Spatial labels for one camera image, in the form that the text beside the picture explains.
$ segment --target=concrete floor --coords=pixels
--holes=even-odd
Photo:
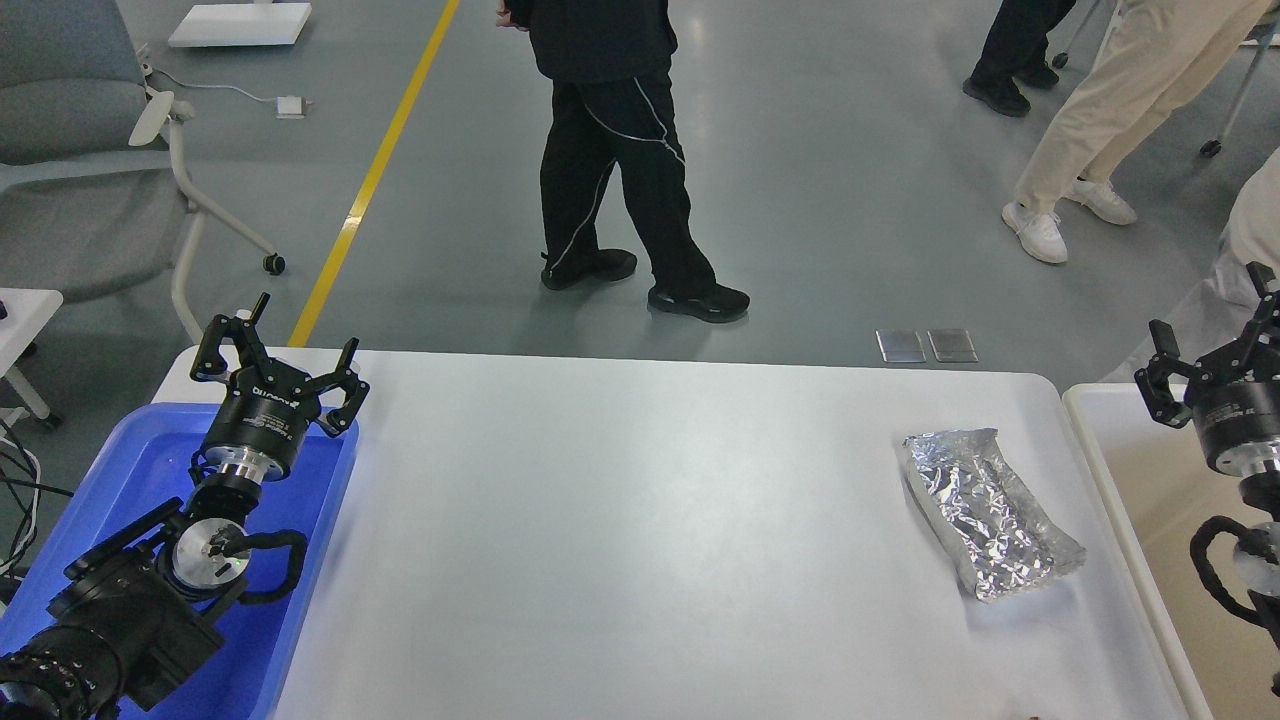
[[[196,182],[289,263],[266,277],[255,251],[211,223],[192,306],[230,314],[268,291],[260,332],[284,345],[447,4],[315,3],[296,45],[257,49],[170,49],[191,3],[119,4],[147,61],[178,79],[314,102],[306,119],[278,120],[230,91],[154,81],[198,110]],[[494,4],[457,8],[307,345],[356,336],[383,350],[882,366],[877,329],[965,328],[980,361],[948,369],[1038,373],[1065,391],[1111,370],[1204,273],[1236,191],[1280,145],[1271,56],[1224,152],[1197,154],[1240,85],[1252,58],[1242,51],[1116,174],[1139,223],[1106,225],[1064,202],[1071,260],[1048,266],[1021,251],[1000,208],[1083,78],[1103,17],[1060,87],[1028,91],[1030,115],[1010,119],[959,90],[997,0],[675,3],[694,237],[722,282],[753,297],[748,319],[712,327],[650,314],[644,260],[617,286],[539,284],[550,82],[525,36],[493,27]],[[607,246],[640,251],[616,182],[598,227]],[[74,488],[188,343],[166,278],[63,307],[23,364],[67,418],[54,433],[19,428],[46,480]],[[45,505],[44,529],[61,507]]]

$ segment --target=khaki trousers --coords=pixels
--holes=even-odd
[[[1053,117],[1014,199],[1051,213],[1075,178],[1106,182],[1170,113],[1190,102],[1270,0],[1129,0],[1097,67]]]

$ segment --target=black pants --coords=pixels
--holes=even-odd
[[[991,24],[982,58],[970,79],[982,87],[1009,82],[1024,68],[1044,63],[1051,29],[1062,22],[1075,0],[1005,0]]]
[[[689,233],[685,152],[676,138],[666,72],[552,91],[552,129],[543,154],[547,266],[573,266],[599,249],[595,215],[613,165],[658,287],[696,295],[716,283]]]

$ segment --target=white sneaker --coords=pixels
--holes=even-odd
[[[1053,213],[1032,213],[1018,202],[1005,205],[1000,211],[1005,224],[1018,233],[1023,250],[1041,263],[1057,265],[1066,263],[1066,242],[1057,232],[1057,215]]]
[[[1133,208],[1116,195],[1116,191],[1111,188],[1111,182],[1076,179],[1071,183],[1066,199],[1093,210],[1094,215],[1112,225],[1128,225],[1138,219],[1138,213],[1134,213]]]

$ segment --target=person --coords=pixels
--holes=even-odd
[[[1161,318],[1174,328],[1184,360],[1194,363],[1236,337],[1258,306],[1247,265],[1262,263],[1280,273],[1280,149],[1254,173],[1235,199],[1222,231],[1221,249],[1208,275]],[[1155,354],[1148,336],[1105,383],[1133,382]]]
[[[1021,118],[1032,104],[1014,78],[1036,90],[1050,90],[1057,73],[1044,61],[1048,32],[1066,17],[1075,0],[1004,0],[987,32],[982,56],[960,88],[992,110]]]
[[[1062,197],[1128,225],[1137,213],[1111,173],[1208,85],[1271,0],[1129,0],[1098,63],[1044,131],[1001,217],[1023,250],[1065,263],[1053,206]]]
[[[685,152],[676,136],[667,0],[499,0],[499,27],[529,32],[552,79],[552,127],[540,170],[547,264],[543,284],[620,281],[636,268],[625,250],[600,250],[595,218],[613,167],[649,255],[649,306],[727,323],[746,293],[717,282],[689,231]]]

